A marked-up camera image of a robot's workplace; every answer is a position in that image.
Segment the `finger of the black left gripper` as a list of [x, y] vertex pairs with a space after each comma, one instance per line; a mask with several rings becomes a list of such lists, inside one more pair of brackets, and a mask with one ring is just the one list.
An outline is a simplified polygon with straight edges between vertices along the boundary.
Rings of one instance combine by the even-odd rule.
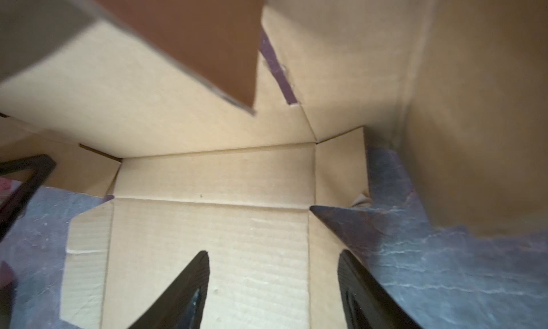
[[32, 172], [1, 204], [1, 239], [5, 238], [31, 198], [56, 167], [57, 163], [45, 154], [1, 163], [1, 176], [18, 171]]

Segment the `brown cardboard box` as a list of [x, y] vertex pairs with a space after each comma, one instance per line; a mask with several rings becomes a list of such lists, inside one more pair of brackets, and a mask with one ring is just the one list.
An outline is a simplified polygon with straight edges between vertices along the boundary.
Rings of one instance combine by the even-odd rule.
[[1, 0], [1, 157], [114, 197], [68, 224], [60, 316], [127, 328], [200, 251], [203, 328], [344, 328], [338, 256], [428, 220], [547, 228], [547, 0]]

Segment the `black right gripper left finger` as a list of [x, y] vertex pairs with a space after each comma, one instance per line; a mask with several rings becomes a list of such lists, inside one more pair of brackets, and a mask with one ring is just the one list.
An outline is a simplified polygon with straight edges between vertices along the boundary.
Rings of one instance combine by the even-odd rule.
[[200, 251], [130, 329], [199, 329], [209, 277], [208, 252]]

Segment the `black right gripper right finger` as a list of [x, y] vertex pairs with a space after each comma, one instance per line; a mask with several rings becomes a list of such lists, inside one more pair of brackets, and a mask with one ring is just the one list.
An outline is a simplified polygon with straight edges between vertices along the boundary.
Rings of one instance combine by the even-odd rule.
[[337, 275], [348, 328], [421, 328], [349, 250], [339, 255]]

